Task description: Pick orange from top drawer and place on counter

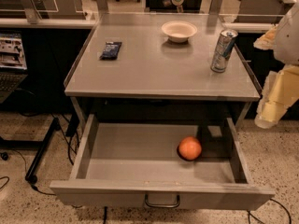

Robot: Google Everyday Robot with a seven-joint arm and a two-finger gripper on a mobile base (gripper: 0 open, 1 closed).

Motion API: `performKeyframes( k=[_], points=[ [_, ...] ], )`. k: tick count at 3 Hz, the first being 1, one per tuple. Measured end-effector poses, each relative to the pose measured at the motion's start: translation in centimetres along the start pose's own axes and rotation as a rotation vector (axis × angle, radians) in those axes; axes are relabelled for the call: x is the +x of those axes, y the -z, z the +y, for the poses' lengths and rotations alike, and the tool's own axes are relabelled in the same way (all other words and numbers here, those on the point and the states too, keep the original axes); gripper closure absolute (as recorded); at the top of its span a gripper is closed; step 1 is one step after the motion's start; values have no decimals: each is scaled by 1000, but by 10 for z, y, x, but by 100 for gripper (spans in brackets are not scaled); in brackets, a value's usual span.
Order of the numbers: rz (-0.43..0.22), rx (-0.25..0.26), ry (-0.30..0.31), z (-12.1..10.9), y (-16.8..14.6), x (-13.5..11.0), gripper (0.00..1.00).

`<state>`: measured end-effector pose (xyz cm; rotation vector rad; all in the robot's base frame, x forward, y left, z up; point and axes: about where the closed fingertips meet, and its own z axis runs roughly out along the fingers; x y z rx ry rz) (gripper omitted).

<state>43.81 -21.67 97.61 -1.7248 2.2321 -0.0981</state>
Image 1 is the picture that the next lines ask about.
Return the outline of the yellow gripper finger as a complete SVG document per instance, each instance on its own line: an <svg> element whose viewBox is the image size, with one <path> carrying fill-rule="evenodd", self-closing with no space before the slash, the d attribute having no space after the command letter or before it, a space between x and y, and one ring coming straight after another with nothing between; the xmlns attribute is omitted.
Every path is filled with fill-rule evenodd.
<svg viewBox="0 0 299 224"><path fill-rule="evenodd" d="M256 39L253 47L261 50L273 49L278 27L273 25L265 34Z"/></svg>
<svg viewBox="0 0 299 224"><path fill-rule="evenodd" d="M299 66L285 65L270 71L265 79L255 124L263 129L277 125L288 109L299 100Z"/></svg>

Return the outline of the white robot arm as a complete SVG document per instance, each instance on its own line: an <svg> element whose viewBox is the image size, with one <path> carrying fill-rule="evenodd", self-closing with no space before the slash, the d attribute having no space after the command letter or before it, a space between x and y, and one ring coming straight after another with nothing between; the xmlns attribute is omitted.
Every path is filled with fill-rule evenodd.
<svg viewBox="0 0 299 224"><path fill-rule="evenodd" d="M280 71L269 72L254 120L258 127L269 129L299 100L299 2L253 46L273 50L274 58L284 63Z"/></svg>

